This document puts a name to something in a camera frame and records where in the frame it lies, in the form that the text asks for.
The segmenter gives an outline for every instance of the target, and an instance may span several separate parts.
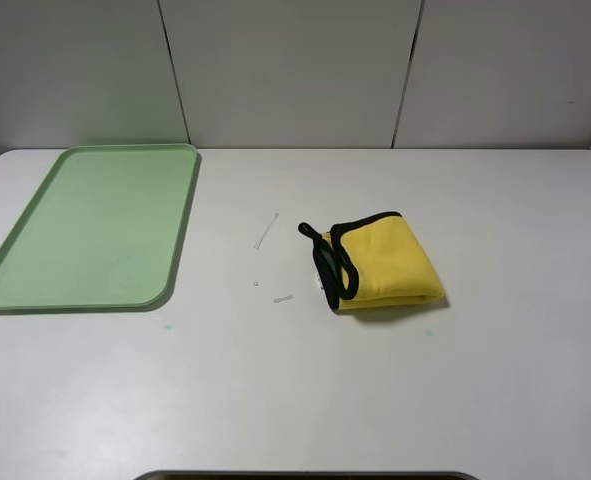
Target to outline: small white debris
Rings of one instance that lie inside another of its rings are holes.
[[[292,295],[289,295],[287,297],[274,298],[273,303],[285,302],[286,300],[292,300],[292,299],[293,299]]]

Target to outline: folded microfiber towel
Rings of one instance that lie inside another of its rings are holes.
[[[415,235],[397,212],[339,223],[313,240],[313,260],[333,310],[417,305],[444,296],[442,284]]]

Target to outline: wall seam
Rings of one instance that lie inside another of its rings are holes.
[[[399,108],[397,109],[397,118],[395,119],[395,128],[393,129],[393,138],[391,139],[391,148],[395,148],[395,141],[397,140],[397,130],[399,129],[400,120],[402,118],[402,109],[404,108],[404,99],[406,98],[406,88],[408,87],[408,80],[411,76],[411,68],[413,66],[413,57],[415,56],[415,46],[419,37],[419,29],[422,25],[422,17],[424,16],[424,5],[426,0],[421,0],[419,4],[419,13],[417,14],[417,23],[415,24],[415,33],[413,34],[413,43],[411,44],[411,51],[408,55],[408,66],[406,67],[406,76],[404,77],[404,86],[402,87],[402,96],[399,100]]]
[[[168,31],[166,30],[166,22],[164,21],[164,13],[160,0],[157,0],[157,9],[159,10],[159,19],[162,22],[162,29],[164,30],[164,40],[166,41],[166,49],[168,50],[168,59],[171,64],[171,71],[173,72],[173,81],[175,82],[175,91],[177,93],[177,100],[179,102],[179,109],[182,112],[182,121],[184,122],[184,131],[186,132],[186,139],[188,143],[191,142],[191,134],[188,132],[188,123],[186,122],[186,113],[184,112],[184,102],[182,101],[182,94],[179,90],[179,82],[177,81],[177,72],[175,71],[175,62],[173,61],[173,51],[168,40]]]

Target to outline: tray rim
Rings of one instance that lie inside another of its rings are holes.
[[[180,220],[180,226],[179,229],[177,231],[177,237],[175,239],[175,246],[173,247],[173,254],[171,256],[171,264],[169,266],[168,269],[168,275],[166,277],[166,282],[164,283],[164,286],[162,287],[161,291],[155,295],[153,298],[151,298],[150,300],[146,300],[144,302],[139,302],[139,303],[108,303],[108,304],[91,304],[91,305],[31,305],[31,306],[26,306],[26,305],[8,305],[8,306],[0,306],[0,311],[8,311],[8,312],[16,312],[16,311],[26,311],[26,312],[30,312],[30,311],[68,311],[68,310],[84,310],[84,311],[95,311],[95,310],[119,310],[119,309],[124,309],[124,308],[128,308],[128,309],[137,309],[137,308],[144,308],[147,307],[153,303],[155,303],[156,301],[158,301],[161,297],[164,296],[164,294],[167,292],[168,287],[170,286],[171,283],[171,277],[173,275],[173,264],[178,260],[176,258],[177,256],[177,252],[180,250],[180,245],[179,245],[179,241],[180,241],[180,236],[182,235],[182,231],[184,230],[182,228],[183,223],[186,220],[186,214],[187,211],[189,209],[189,205],[188,205],[188,200],[191,197],[191,193],[195,188],[195,173],[197,170],[197,163],[199,161],[199,152],[197,151],[197,148],[195,148],[194,145],[191,145],[190,143],[139,143],[139,144],[116,144],[116,145],[77,145],[75,147],[70,147],[65,149],[63,152],[61,152],[59,154],[59,156],[57,157],[57,159],[55,160],[55,162],[53,163],[53,166],[50,168],[50,170],[48,171],[48,173],[46,174],[46,176],[44,177],[44,179],[41,181],[41,183],[39,184],[39,186],[37,187],[37,190],[35,191],[35,193],[33,194],[33,196],[30,198],[30,200],[28,201],[28,203],[26,204],[26,207],[24,207],[24,210],[22,210],[22,213],[19,215],[19,217],[17,217],[17,220],[15,221],[15,223],[13,224],[13,226],[11,227],[11,229],[9,230],[8,234],[6,235],[6,237],[4,238],[4,240],[2,241],[2,243],[0,244],[0,261],[2,260],[2,257],[8,253],[7,250],[11,247],[12,245],[12,240],[15,238],[15,235],[17,230],[19,230],[25,223],[26,221],[28,221],[28,218],[30,216],[30,213],[33,211],[33,208],[36,206],[35,204],[37,204],[39,202],[39,200],[41,199],[41,196],[45,193],[45,191],[47,190],[47,188],[49,187],[50,183],[53,181],[53,179],[57,176],[57,172],[59,171],[59,169],[61,168],[62,164],[66,161],[66,159],[68,157],[70,157],[71,154],[79,152],[79,151],[88,151],[88,150],[114,150],[114,149],[120,149],[120,148],[130,148],[130,149],[144,149],[144,148],[169,148],[169,147],[182,147],[187,149],[188,151],[190,151],[190,153],[193,155],[193,168],[192,168],[192,178],[191,181],[189,182],[188,185],[188,189],[186,192],[186,198],[184,199],[184,207],[182,209],[182,215],[181,215],[181,220]]]

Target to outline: table surface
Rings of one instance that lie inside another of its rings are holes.
[[[0,243],[60,152],[0,157]],[[0,479],[591,479],[591,152],[201,154],[165,305],[0,316]],[[448,302],[336,315],[297,225],[386,210]]]

